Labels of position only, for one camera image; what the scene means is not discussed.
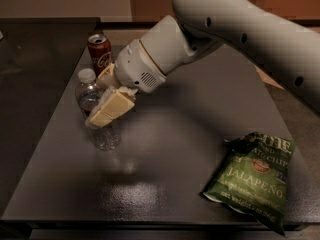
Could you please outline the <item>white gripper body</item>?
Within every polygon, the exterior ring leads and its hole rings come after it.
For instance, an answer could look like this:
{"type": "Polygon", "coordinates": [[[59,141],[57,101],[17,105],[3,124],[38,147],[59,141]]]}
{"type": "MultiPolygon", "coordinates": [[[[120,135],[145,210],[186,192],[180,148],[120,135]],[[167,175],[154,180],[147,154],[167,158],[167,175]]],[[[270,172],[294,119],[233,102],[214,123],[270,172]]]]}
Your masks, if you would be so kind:
{"type": "Polygon", "coordinates": [[[115,75],[126,87],[151,93],[166,81],[166,76],[151,59],[142,42],[133,40],[118,54],[115,75]]]}

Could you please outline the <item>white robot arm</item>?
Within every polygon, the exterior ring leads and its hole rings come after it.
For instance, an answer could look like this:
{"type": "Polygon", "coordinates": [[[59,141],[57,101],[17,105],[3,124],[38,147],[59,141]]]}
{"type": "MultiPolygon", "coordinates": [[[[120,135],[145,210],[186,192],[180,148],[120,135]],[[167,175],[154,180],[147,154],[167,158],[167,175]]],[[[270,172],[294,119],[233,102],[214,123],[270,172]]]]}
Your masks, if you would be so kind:
{"type": "Polygon", "coordinates": [[[166,16],[105,68],[106,87],[86,124],[102,128],[153,92],[176,68],[227,44],[320,112],[320,34],[268,13],[248,0],[172,0],[166,16]]]}

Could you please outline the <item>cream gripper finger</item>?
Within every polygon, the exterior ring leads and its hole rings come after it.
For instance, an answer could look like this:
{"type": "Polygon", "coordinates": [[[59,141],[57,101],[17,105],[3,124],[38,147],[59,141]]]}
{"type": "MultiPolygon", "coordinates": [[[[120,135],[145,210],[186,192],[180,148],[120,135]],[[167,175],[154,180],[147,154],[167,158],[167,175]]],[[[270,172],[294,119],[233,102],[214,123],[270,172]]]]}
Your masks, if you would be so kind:
{"type": "Polygon", "coordinates": [[[90,112],[85,125],[91,129],[103,128],[131,110],[135,106],[135,101],[135,89],[110,86],[90,112]]]}
{"type": "Polygon", "coordinates": [[[110,86],[114,88],[119,88],[121,86],[119,80],[117,79],[114,71],[115,65],[110,63],[98,76],[97,84],[103,88],[107,89],[110,86]]]}

